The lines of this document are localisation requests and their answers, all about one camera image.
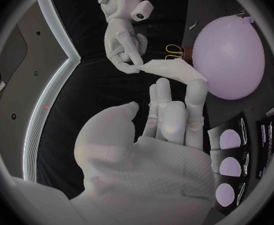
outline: white glove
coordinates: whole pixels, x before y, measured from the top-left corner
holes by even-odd
[[[185,109],[183,103],[171,102],[169,81],[159,79],[150,87],[148,121],[136,143],[132,120],[139,107],[135,102],[105,109],[85,124],[74,150],[85,191],[71,201],[85,221],[93,225],[203,223],[215,192],[211,158],[202,151],[206,94],[205,81],[191,82]],[[172,142],[165,141],[164,135]]]
[[[141,58],[147,51],[148,39],[138,33],[128,19],[112,18],[104,36],[104,46],[107,58],[115,67],[126,73],[139,73],[138,66],[143,65]]]

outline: balloon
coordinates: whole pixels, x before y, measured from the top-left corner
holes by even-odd
[[[207,79],[211,94],[237,100],[253,93],[260,84],[265,56],[253,22],[251,17],[221,17],[196,38],[193,65]]]

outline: black fabric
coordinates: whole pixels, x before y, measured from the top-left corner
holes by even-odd
[[[82,55],[80,65],[58,95],[40,139],[37,182],[61,190],[69,199],[83,190],[83,173],[74,158],[77,135],[100,111],[135,101],[139,112],[133,120],[135,139],[142,135],[149,112],[149,87],[160,77],[145,72],[125,74],[106,58],[105,16],[97,0],[53,0],[57,11]],[[143,61],[164,59],[166,45],[182,44],[187,0],[149,0],[151,17],[134,23],[148,38]],[[171,80],[172,99],[184,101],[186,86]]]

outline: textured white cover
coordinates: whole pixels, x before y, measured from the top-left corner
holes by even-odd
[[[146,136],[122,154],[85,161],[86,190],[71,202],[89,224],[203,223],[215,194],[210,156]]]

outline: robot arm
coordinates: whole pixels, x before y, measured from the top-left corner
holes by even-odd
[[[132,26],[132,20],[143,21],[151,15],[154,7],[145,0],[98,0],[108,27],[104,37],[108,59],[122,72],[138,73],[143,65],[148,40]]]

